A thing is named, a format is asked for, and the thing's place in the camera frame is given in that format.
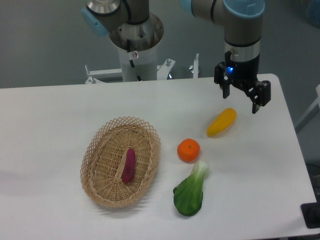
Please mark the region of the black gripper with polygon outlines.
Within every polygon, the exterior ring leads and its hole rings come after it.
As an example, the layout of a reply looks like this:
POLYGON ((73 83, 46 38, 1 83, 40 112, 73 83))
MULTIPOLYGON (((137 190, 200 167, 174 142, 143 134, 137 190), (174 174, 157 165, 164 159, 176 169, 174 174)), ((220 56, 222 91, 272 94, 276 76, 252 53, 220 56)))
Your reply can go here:
POLYGON ((219 85, 224 99, 230 95, 231 84, 235 88, 244 88, 252 101, 252 113, 256 114, 271 100, 271 82, 257 78, 260 55, 248 61, 234 61, 232 52, 227 51, 224 57, 225 63, 222 61, 214 68, 214 83, 219 85))

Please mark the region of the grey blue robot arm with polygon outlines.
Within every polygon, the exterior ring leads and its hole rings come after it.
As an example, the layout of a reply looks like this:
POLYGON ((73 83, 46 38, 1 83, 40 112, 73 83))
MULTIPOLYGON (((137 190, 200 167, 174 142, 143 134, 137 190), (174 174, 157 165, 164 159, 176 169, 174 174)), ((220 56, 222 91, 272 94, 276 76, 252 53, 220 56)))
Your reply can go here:
MULTIPOLYGON (((271 84, 258 80, 260 43, 265 2, 262 0, 182 0, 190 15, 224 29, 224 61, 214 68, 214 82, 223 97, 230 86, 252 101, 252 112, 271 100, 271 84)), ((150 53, 161 41, 164 29, 150 12, 147 0, 90 0, 81 9, 86 24, 98 36, 109 36, 122 53, 125 82, 157 78, 155 58, 150 53)))

